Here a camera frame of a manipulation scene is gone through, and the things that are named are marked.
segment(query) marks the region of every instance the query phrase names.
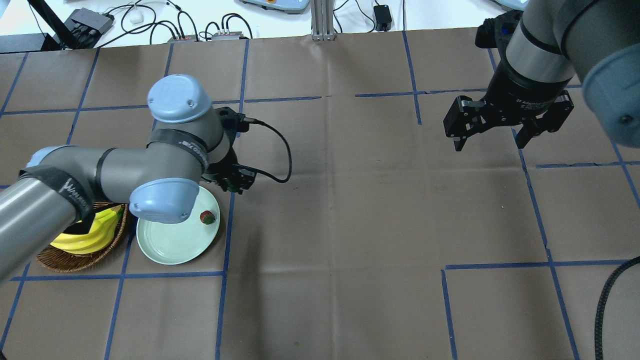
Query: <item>black cable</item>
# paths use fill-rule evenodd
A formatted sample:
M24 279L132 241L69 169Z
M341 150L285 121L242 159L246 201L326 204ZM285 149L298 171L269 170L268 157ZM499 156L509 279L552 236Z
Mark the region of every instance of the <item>black cable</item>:
M227 16L231 16L231 15L237 15L237 16L240 16L240 14L238 14L238 13L226 13L225 15L222 15L222 19L220 19L220 26L222 26L222 30L224 30L224 29L225 29L225 18L226 18Z
M103 15L108 15L108 14L110 14L111 12L113 12L114 10L118 10L118 9L122 9L122 8L128 8L128 7L133 6L133 5L134 5L134 4L126 4L126 5L116 6L116 7L112 8L112 9L110 9L110 10L108 10L108 11L106 11L106 12L102 13L102 14L103 14Z
M156 30L156 27L158 25L162 25L162 26L166 27L167 29L169 29L169 31L171 31L171 37L175 40L175 33L173 32L173 30L171 29L171 27L169 25L165 24L165 22L168 22L168 21L162 20L162 21L159 21L159 22L157 22L157 23L155 23L153 25L153 27L151 28L151 35L149 35L149 45L153 44L152 39L154 37L154 30Z
M138 5L138 3L142 1L142 0L138 0L136 1L133 5L129 5L130 7L127 9L127 11L124 12L124 14L122 15L122 18L120 19L120 27L122 28L122 31L129 33L129 34L142 34L145 31L151 29L151 26L153 26L153 24L156 23L157 20L157 14L156 11L151 7L151 6L147 6L147 5ZM146 8L151 10L152 13L154 13L154 19L151 20L151 25L149 27L147 27L146 29L141 29L140 31L136 31L135 29L133 30L127 30L124 28L124 19L127 17L127 15L131 12L131 10L133 10L135 7L138 8Z
M251 31L251 26L249 26L249 23L244 19L244 17L238 14L233 14L230 17L227 17L227 23L225 24L227 26L227 30L229 30L229 20L233 19L234 17L237 17L238 19L244 22L244 24L246 25L246 28L249 30L249 37L253 38L253 32Z
M340 28L340 32L342 33L342 24L340 23L340 20L338 20L338 17L335 16L335 12L333 13L333 18L335 19L335 23L338 24L338 27Z
M178 10L179 12L181 12L181 11L182 11L182 8L181 8L181 7L179 7L179 6L177 6L177 5L176 5L173 1L171 1L171 0L167 0L166 4L167 4L167 5L169 5L169 4L173 5L173 7L174 7L176 10Z
M33 18L36 19L36 24L38 25L38 29L40 29L40 32L42 34L42 37L44 37L44 40L47 40L47 35L44 34L44 31L42 31L42 28L40 27L40 22L38 21L38 17L36 16L36 13L33 12L33 8L31 7L31 4L29 4L29 10L31 10L31 13L33 14Z
M402 0L402 30L406 31L406 0Z
M148 24L144 24L144 25L140 25L137 28L131 29L130 31L126 31L124 34L120 34L115 38L112 38L111 40L105 42L104 44L98 46L98 49L101 47L104 47L105 45L109 45L110 43L114 42L115 40L118 40L119 38L124 37L125 35L129 35L129 34L133 34L132 31L136 31L136 30L140 30L142 28L150 28L151 26L155 25L155 22L150 22Z
M287 142L287 139L285 139L284 135L282 135L275 127L267 124L264 121L260 121L260 120L256 120L256 119L248 120L247 118L245 118L245 119L250 124L262 125L262 126L268 128L268 129L272 130L274 133L276 133L282 139L282 141L284 142L284 145L287 147L287 156L289 157L289 172L287 173L287 177L285 177L284 179L279 179L279 178L275 177L274 175L271 175L270 173L268 173L268 172L266 172L264 170L257 169L257 168L248 167L246 165L240 165L240 164L233 165L233 166L237 167L237 168L243 168L243 169L246 169L246 170L249 170L249 171L252 171L252 172L256 172L258 174L262 174L262 175L264 175L264 176L266 176L266 177L268 177L270 179L273 179L273 180L275 180L275 181L277 181L278 183L281 183L281 184L284 184L287 181L289 181L289 179L291 178L291 172L292 172L292 165L291 165L292 161L291 161L291 148L289 147L289 143Z
M374 31L374 30L376 29L376 22L375 22L375 21L373 21L373 19L372 19L372 18L370 18L367 14L365 14L365 13L362 11L362 8L360 7L360 3L358 2L358 0L355 0L355 1L356 1L356 5L358 5L358 10L360 10L360 12L362 13L362 15L364 15L364 17L366 17L367 19L369 19L369 20L373 23L373 28L371 28L371 30L369 30L369 31L367 31L367 32L368 32L368 33L370 33L370 32L372 32L372 31Z
M333 9L334 11L338 11L340 10L344 5L346 5L349 2L349 0L345 0L342 5L338 6L337 8Z
M609 298L609 293L611 292L613 283L616 282L616 279L618 279L626 269L638 264L640 264L640 256L618 266L604 284L604 288L600 294L600 300L598 300L598 307L596 308L596 324L595 330L593 331L596 360L602 360L602 323L604 322L604 307L607 305L607 299Z
M204 28L204 32L205 33L209 33L209 26L211 26L211 25L215 25L216 29L218 29L218 33L220 32L220 27L218 26L218 23L215 22L215 21L212 21L212 22L208 23L207 26Z
M184 38L184 32L182 31L182 26L180 25L180 15L182 14L187 15L187 17L191 21L191 24L193 25L193 33L196 36L196 41L198 41L198 29L196 29L196 23L193 21L193 18L191 17L191 15L189 15L187 12L183 12L182 10L180 10L178 11L178 28L180 28L180 33L182 34L182 38Z
M200 37L203 38L204 41L209 41L209 40L213 39L213 34L208 32L208 31L201 31L201 32L198 33L198 35L200 35Z

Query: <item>gray robot arm segment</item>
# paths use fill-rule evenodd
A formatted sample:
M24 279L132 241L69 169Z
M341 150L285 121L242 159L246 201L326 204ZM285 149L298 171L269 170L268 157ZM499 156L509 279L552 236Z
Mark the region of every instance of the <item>gray robot arm segment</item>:
M577 73L589 108L609 137L640 147L640 3L636 0L530 0L520 18L488 19L476 45L497 47L501 61L480 101L459 96L444 120L462 150L494 126L523 125L523 148L557 131L573 109L564 87Z
M0 283L82 219L95 200L130 202L134 215L151 221L187 219L200 177L233 153L231 143L220 113L190 76L158 81L149 108L159 122L146 149L46 148L0 193Z

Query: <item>blue tape grid line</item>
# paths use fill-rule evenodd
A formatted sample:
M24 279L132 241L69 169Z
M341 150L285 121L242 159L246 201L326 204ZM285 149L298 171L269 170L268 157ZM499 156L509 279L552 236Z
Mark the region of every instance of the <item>blue tape grid line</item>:
M487 49L486 51L487 53L489 53L489 61L491 61L491 67L493 68L493 71L495 71L495 69L497 69L498 66L495 64L495 59L493 58L493 51L491 51L491 49Z
M623 165L640 165L640 161L614 161L612 163L542 164L536 165L536 168L619 167Z
M449 288L447 287L447 274L442 272L442 294L444 295L444 309L447 313L447 327L449 328L449 342L451 343L451 358L458 360L458 349L456 348L456 337L453 331L453 319L451 317L451 303L449 302Z
M6 98L4 99L4 103L2 104L2 108L0 108L0 117L4 114L6 110L6 106L9 104L9 99L11 99L11 94L13 94L13 90L15 90L15 85L18 83L18 79L20 78L20 74L24 68L24 64L27 62L27 56L29 53L24 53L24 57L22 58L22 62L20 63L20 67L18 68L18 72L15 73L15 78L13 79L13 83L11 83L11 87L9 88L9 92L6 94Z
M75 113L77 109L51 109L51 110L22 110L22 111L6 111L5 115L23 115L23 114L48 114L48 113Z
M405 92L380 92L373 94L356 94L356 97L386 97L386 96L406 96L406 95L425 95L427 92L414 92L414 91L405 91Z
M638 208L640 208L640 197L638 197L638 191L636 190L636 186L634 185L634 181L631 178L631 174L629 173L629 169L627 169L627 164L625 163L625 160L622 158L622 154L620 153L620 149L618 148L616 143L611 142L611 145L613 146L613 150L616 152L616 156L618 157L618 160L620 161L620 164L622 166L622 171L624 171L624 173L625 173L625 177L627 178L627 182L629 183L629 188L631 188L631 193L634 195L634 199L636 200L636 204L638 205Z
M125 274L127 272L127 264L129 263L129 254L131 253L131 243L133 242L133 237L136 234L133 229L136 228L136 224L138 221L134 221L130 227L129 233L129 241L127 241L127 250L124 253L124 260L122 262L122 270L120 271L120 281L118 282L118 291L116 292L115 303L113 304L113 314L111 315L111 324L109 325L109 336L107 337L107 345L104 350L104 360L109 360L109 355L111 354L111 344L113 342L113 333L116 329L116 320L118 318L118 310L120 309L120 299L122 298L122 288L124 286Z
M277 101L304 101L322 99L321 96L303 96L303 97L274 97L270 99L247 99L244 102L277 102Z
M219 104L239 104L240 100L217 100L217 101L212 101L211 104L212 105L219 105Z
M554 266L602 266L621 265L627 259L613 260L578 260L555 261ZM476 269L507 269L507 268L543 268L549 266L549 262L540 263L497 263L497 264L451 264L445 266L445 270L476 270Z
M406 31L402 32L404 40L404 50L406 51L406 61L409 64L409 74L411 75L411 87L413 88L413 103L415 104L415 116L418 118L418 125L422 125L422 116L420 115L420 104L418 103L418 92L415 86L415 74L413 72L413 62L411 61L411 51L409 50L409 41L406 38Z
M9 99L11 98L11 94L13 93L13 90L15 89L15 85L18 83L18 79L20 78L20 74L22 73L22 70L24 68L24 64L27 61L27 56L29 55L29 53L24 53L24 57L22 58L22 62L20 63L20 67L18 68L18 71L15 73L15 78L13 79L13 83L11 83L11 87L9 88L9 92L6 94L6 98L4 99L4 103L2 105L2 108L0 108L0 117L2 117L7 104L9 103ZM29 271L29 266L30 264L27 264L24 267L24 270L22 271L22 278L24 278L27 275L27 272ZM24 286L24 280L20 280L20 284L18 285L18 289L15 292L15 296L13 298L13 304L11 306L11 311L9 312L9 317L6 320L6 324L4 326L4 331L2 333L2 338L0 338L0 350L2 350L4 348L4 343L6 341L6 337L7 335L9 335L9 328L11 327L11 322L13 321L13 316L15 314L15 310L18 307L18 301L20 300L20 295L22 295L22 287Z
M240 84L240 107L238 112L241 113L244 107L244 90L246 88L246 64L249 59L249 40L244 43L244 60L242 65L242 83Z
M167 279L172 277L213 277L222 276L222 271L196 271L196 272L154 272L142 274L125 274L125 279ZM55 281L55 280L105 280L119 279L120 274L82 274L82 275L42 275L42 276L16 276L11 281Z
M86 83L84 84L84 90L82 91L82 97L80 97L80 103L76 109L76 115L74 116L74 122L71 124L71 130L69 131L69 136L67 137L67 145L71 143L71 138L74 135L74 130L76 129L76 124L78 121L78 117L80 116L80 109L82 109L82 104L84 103L84 98L86 97L86 92L89 90L89 83L91 83L91 78L93 77L93 71L95 70L95 64L98 62L98 56L100 56L100 48L95 51L95 56L93 57L93 63L91 64L91 70L89 70L89 76L86 78Z
M511 129L513 134L513 139L515 141L516 131ZM540 215L540 208L538 207L538 201L536 200L536 194L533 190L533 185L531 184L531 177L529 176L529 171L527 170L527 163L524 158L524 153L521 149L518 149L518 155L520 156L520 161L522 162L522 171L527 179L527 187L529 188L529 196L531 197L531 203L533 205L533 210L536 214L536 220L538 221L538 228L540 229L540 236L542 237L542 242L545 246L545 251L547 252L548 266L551 270L551 277L554 281L554 287L556 288L556 295L558 297L558 303L560 304L560 311L562 312L564 327L566 328L567 336L569 337L569 343L571 345L571 350L573 352L573 358L575 360L579 360L580 356L578 355L578 348L575 344L575 338L573 337L573 330L571 328L571 323L569 322L569 316L566 312L566 307L564 305L564 297L562 295L562 290L560 289L560 282L557 278L556 267L554 265L553 257L551 256L551 251L547 247L547 233L545 231L545 226L542 223L542 216Z
M240 107L238 112L242 112L244 104L244 89L246 86L246 66L249 59L249 40L245 40L244 63L242 66L242 83L240 84ZM229 254L231 251L231 232L234 225L234 209L236 207L236 195L231 193L229 200L229 216L227 220L227 239L225 242L225 264L223 266L222 285L220 290L220 304L218 306L218 328L216 330L216 355L215 359L220 360L220 347L222 345L222 325L225 316L225 299L227 297L227 275L229 271Z
M169 45L169 55L166 57L166 66L164 67L164 76L169 75L169 67L171 66L172 56L173 56L173 43Z
M227 220L227 241L225 243L225 265L222 275L222 289L220 291L220 306L218 307L218 330L216 331L216 360L220 360L220 347L222 344L222 324L225 314L225 299L227 297L227 275L229 271L229 254L231 250L231 230L234 223L234 208L236 206L236 195L231 193L229 204L229 216Z
M4 331L2 333L2 338L0 339L0 350L4 348L4 342L6 341L7 335L9 335L9 328L11 327L11 322L13 321L13 316L15 315L15 310L18 307L18 301L20 300L20 295L22 295L22 287L24 286L24 277L27 276L27 272L29 271L29 266L31 263L27 264L22 271L22 280L20 280L20 284L18 285L18 290L15 292L15 297L13 298L13 305L11 305L11 311L9 312L9 317L6 319L6 325L4 326Z

